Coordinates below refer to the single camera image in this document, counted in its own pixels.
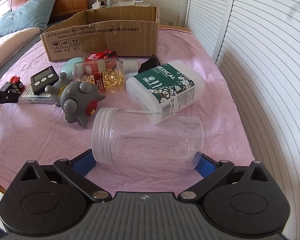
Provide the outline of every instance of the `white bottle cap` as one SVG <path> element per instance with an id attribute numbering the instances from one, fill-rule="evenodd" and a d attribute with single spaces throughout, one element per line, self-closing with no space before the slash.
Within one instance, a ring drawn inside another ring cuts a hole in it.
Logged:
<path id="1" fill-rule="evenodd" d="M 123 60 L 123 71 L 124 80 L 127 81 L 128 78 L 133 77 L 138 74 L 138 62 L 136 59 L 124 59 Z"/>

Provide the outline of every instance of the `toy eye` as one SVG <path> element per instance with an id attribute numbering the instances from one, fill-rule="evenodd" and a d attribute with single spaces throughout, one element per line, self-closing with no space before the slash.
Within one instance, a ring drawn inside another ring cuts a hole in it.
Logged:
<path id="1" fill-rule="evenodd" d="M 84 94 L 90 94 L 92 92 L 92 86 L 88 82 L 82 82 L 79 85 L 79 91 Z"/>
<path id="2" fill-rule="evenodd" d="M 63 109 L 68 114 L 73 114 L 75 111 L 77 111 L 77 108 L 78 104 L 73 99 L 67 99 L 63 104 Z"/>

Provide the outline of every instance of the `cardboard box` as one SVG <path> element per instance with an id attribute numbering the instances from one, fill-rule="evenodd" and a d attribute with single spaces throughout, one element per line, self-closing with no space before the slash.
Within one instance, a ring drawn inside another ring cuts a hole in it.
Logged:
<path id="1" fill-rule="evenodd" d="M 104 50 L 118 56 L 157 54 L 158 7 L 124 6 L 79 12 L 41 34 L 50 61 L 88 57 Z"/>

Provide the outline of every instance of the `light blue computer mouse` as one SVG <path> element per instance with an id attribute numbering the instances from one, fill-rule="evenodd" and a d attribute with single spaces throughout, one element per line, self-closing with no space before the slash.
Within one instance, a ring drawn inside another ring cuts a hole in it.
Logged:
<path id="1" fill-rule="evenodd" d="M 72 70 L 73 70 L 73 65 L 76 64 L 77 62 L 83 62 L 85 60 L 84 57 L 75 57 L 70 60 L 68 60 L 66 63 L 61 68 L 61 72 L 65 72 L 67 74 L 67 79 L 72 80 Z"/>

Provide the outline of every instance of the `metal screw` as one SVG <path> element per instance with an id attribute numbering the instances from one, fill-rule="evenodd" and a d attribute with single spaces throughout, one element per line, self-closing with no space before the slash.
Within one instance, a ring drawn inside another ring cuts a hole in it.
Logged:
<path id="1" fill-rule="evenodd" d="M 103 191 L 103 190 L 99 190 L 99 191 L 96 191 L 95 193 L 93 193 L 92 196 L 97 199 L 104 199 L 109 196 L 109 193 L 106 191 Z"/>
<path id="2" fill-rule="evenodd" d="M 183 199 L 194 199 L 197 197 L 197 194 L 194 193 L 193 191 L 184 191 L 181 193 L 181 197 Z"/>

